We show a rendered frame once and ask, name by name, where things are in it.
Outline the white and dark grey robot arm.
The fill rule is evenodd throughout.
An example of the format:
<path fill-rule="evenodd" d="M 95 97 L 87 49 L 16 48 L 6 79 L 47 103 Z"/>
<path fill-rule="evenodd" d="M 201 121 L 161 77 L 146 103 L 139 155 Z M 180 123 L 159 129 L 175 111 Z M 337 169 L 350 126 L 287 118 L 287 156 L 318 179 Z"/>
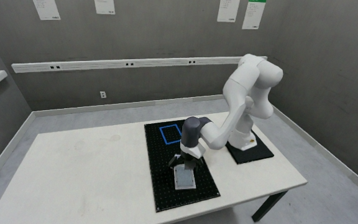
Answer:
<path fill-rule="evenodd" d="M 223 125 L 219 128 L 207 117 L 187 118 L 182 126 L 181 150 L 199 159 L 206 152 L 199 138 L 213 150 L 222 149 L 227 140 L 243 151 L 256 146 L 255 136 L 251 133 L 254 125 L 251 116 L 260 119 L 272 116 L 273 107 L 268 101 L 268 93 L 282 77 L 283 70 L 278 66 L 255 55 L 243 56 L 238 69 L 223 88 L 229 106 L 229 114 Z"/>

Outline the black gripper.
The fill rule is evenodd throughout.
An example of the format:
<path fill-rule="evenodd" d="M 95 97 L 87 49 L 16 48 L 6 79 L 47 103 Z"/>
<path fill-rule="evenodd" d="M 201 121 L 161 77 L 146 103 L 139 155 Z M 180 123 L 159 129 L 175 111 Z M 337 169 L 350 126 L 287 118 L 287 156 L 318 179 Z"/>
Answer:
<path fill-rule="evenodd" d="M 191 159 L 192 157 L 192 159 Z M 168 166 L 172 169 L 172 174 L 174 173 L 174 167 L 177 166 L 179 163 L 183 162 L 185 159 L 191 159 L 193 162 L 196 163 L 196 173 L 198 174 L 199 168 L 201 166 L 204 166 L 203 161 L 201 158 L 198 159 L 198 161 L 195 159 L 194 156 L 192 156 L 189 153 L 185 153 L 181 150 L 181 154 L 177 155 L 175 154 L 174 157 L 171 159 L 171 161 L 168 163 Z"/>

